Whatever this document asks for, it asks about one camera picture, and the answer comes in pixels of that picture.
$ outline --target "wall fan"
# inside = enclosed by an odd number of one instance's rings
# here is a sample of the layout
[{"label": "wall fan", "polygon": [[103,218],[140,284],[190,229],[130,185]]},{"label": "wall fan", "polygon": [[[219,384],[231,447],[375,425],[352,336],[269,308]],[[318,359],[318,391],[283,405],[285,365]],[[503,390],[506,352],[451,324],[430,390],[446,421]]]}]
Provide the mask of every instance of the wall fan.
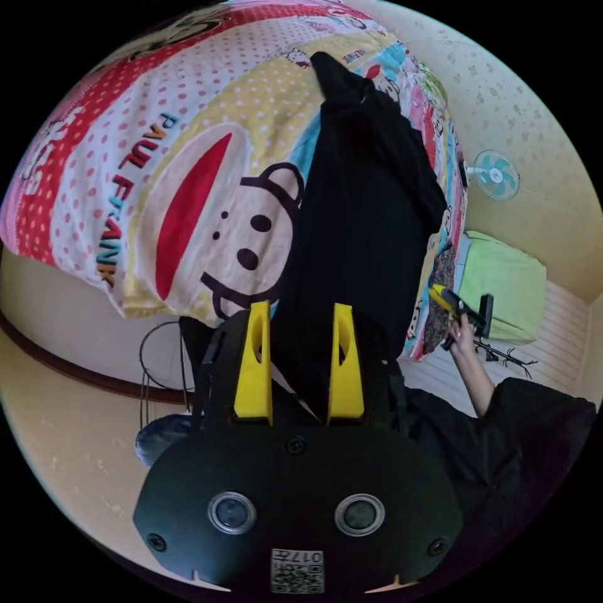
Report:
[{"label": "wall fan", "polygon": [[513,162],[500,151],[482,151],[473,167],[464,166],[467,181],[474,178],[486,195],[508,200],[519,192],[519,172]]}]

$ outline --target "person's arm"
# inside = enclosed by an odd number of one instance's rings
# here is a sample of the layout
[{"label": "person's arm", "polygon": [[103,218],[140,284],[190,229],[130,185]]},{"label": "person's arm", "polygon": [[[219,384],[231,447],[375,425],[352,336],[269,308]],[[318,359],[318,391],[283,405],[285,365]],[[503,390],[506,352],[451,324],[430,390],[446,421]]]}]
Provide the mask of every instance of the person's arm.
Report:
[{"label": "person's arm", "polygon": [[454,339],[450,353],[467,388],[475,413],[481,418],[490,405],[494,383],[477,359],[473,343],[474,333],[466,314],[460,317],[460,324],[456,321],[452,324],[448,334]]}]

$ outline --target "paul frank text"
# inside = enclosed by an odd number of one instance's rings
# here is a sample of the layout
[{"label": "paul frank text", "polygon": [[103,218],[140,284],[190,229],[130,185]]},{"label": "paul frank text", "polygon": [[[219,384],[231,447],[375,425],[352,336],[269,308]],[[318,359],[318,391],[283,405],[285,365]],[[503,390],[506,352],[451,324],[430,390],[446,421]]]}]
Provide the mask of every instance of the paul frank text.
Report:
[{"label": "paul frank text", "polygon": [[[161,113],[163,119],[161,125],[152,124],[150,130],[143,134],[132,150],[122,159],[119,169],[122,170],[128,163],[142,170],[151,154],[157,149],[156,140],[163,140],[166,130],[174,127],[178,118],[169,113]],[[115,272],[117,259],[121,251],[122,230],[120,226],[121,212],[124,201],[128,198],[134,187],[132,180],[122,176],[120,173],[113,176],[113,184],[117,186],[115,194],[109,197],[110,212],[105,221],[103,233],[100,237],[100,251],[96,256],[96,270],[100,278],[105,281],[111,289],[115,286]]]}]

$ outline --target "camera lens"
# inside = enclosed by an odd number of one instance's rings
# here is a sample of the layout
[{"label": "camera lens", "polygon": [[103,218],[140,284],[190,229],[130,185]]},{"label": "camera lens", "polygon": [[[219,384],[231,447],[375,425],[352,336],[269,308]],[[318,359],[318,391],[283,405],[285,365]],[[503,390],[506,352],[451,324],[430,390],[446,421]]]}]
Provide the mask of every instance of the camera lens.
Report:
[{"label": "camera lens", "polygon": [[225,534],[244,534],[256,520],[253,503],[238,492],[222,492],[210,501],[207,514],[218,530]]},{"label": "camera lens", "polygon": [[337,505],[335,524],[347,536],[368,536],[385,519],[383,503],[371,494],[353,494]]}]

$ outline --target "screw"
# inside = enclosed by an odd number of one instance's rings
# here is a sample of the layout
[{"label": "screw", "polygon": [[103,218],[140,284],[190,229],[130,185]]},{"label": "screw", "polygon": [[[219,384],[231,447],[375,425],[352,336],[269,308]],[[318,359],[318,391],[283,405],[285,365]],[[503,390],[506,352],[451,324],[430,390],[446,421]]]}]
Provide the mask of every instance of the screw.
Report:
[{"label": "screw", "polygon": [[146,541],[149,543],[149,546],[158,553],[163,553],[168,548],[165,540],[159,534],[149,534],[146,537]]},{"label": "screw", "polygon": [[446,539],[445,538],[437,538],[434,540],[427,549],[427,554],[430,557],[437,557],[441,555],[446,550]]},{"label": "screw", "polygon": [[295,454],[295,455],[302,454],[305,449],[306,449],[306,443],[298,435],[291,438],[287,442],[287,452],[289,454]]}]

